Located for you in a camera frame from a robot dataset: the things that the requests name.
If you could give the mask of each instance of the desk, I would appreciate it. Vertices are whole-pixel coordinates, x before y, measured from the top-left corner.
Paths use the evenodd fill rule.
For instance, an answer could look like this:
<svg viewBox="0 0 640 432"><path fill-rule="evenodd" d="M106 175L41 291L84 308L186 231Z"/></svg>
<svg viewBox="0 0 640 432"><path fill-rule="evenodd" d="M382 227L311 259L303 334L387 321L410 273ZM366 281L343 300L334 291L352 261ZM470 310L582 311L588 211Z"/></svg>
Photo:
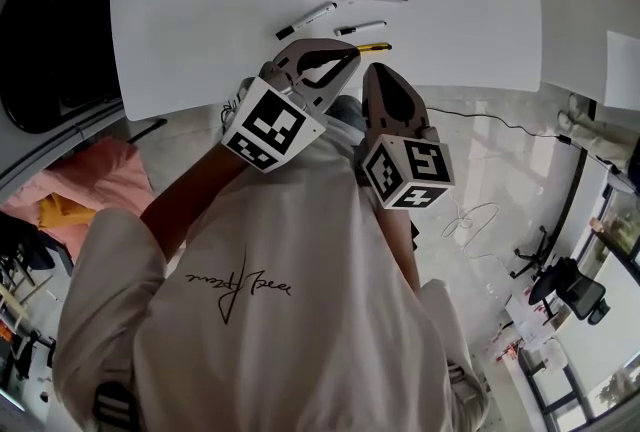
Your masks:
<svg viewBox="0 0 640 432"><path fill-rule="evenodd" d="M386 20L384 30L344 37L386 41L348 86L361 87L371 62L414 85L537 91L539 0L332 0L338 9L284 41L275 33L327 0L111 0L113 42L129 119L226 101L243 78L300 37Z"/></svg>

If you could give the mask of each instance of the floor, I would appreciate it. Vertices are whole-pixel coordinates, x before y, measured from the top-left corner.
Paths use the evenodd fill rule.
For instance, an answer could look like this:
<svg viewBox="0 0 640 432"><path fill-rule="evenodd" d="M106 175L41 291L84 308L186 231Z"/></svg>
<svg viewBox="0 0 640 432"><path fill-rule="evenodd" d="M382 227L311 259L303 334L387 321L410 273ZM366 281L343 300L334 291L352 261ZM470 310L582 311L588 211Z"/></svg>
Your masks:
<svg viewBox="0 0 640 432"><path fill-rule="evenodd" d="M419 88L427 106L469 113L494 114L532 133L550 134L556 114L567 103L565 91L543 87L538 93L495 89ZM169 114L169 123L138 142L155 193L160 193L202 156L220 137L219 107ZM431 122L451 148L460 216L453 232L456 204L443 197L429 210L413 214L420 235L416 260L423 280L448 282L469 343L484 342L497 330L496 316L512 288L509 270L522 266L513 249L533 250L541 224L552 230L573 177L577 149L553 138L531 137L495 119L465 118L432 111ZM147 121L120 125L137 133ZM481 229L467 246L463 247Z"/></svg>

